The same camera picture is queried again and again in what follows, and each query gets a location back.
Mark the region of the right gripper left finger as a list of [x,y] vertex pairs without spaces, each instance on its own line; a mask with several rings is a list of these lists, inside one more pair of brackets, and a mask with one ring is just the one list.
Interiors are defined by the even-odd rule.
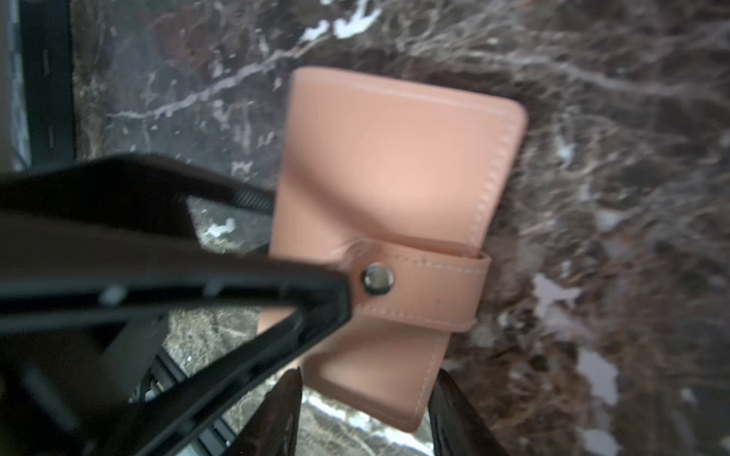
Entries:
[[224,456],[295,455],[302,392],[300,369],[287,370],[268,391]]

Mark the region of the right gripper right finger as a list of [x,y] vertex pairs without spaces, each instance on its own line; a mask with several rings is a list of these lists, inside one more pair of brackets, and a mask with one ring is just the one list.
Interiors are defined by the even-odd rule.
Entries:
[[452,376],[440,369],[428,412],[435,456],[508,456]]

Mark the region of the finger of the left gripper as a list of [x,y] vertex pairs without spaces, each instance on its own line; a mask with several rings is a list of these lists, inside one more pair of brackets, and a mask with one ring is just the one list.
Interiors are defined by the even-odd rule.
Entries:
[[154,154],[124,154],[1,177],[1,207],[196,239],[190,197],[271,216],[275,193]]
[[[1,215],[1,450],[176,455],[241,397],[350,318],[344,275],[15,211]],[[175,318],[281,310],[196,372],[167,352]]]

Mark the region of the pink leather card holder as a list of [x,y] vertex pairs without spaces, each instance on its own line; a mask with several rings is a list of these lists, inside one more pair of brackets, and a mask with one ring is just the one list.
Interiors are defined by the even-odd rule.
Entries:
[[348,275],[351,320],[304,384],[401,431],[475,326],[483,244],[528,126],[519,102],[348,70],[295,70],[269,254]]

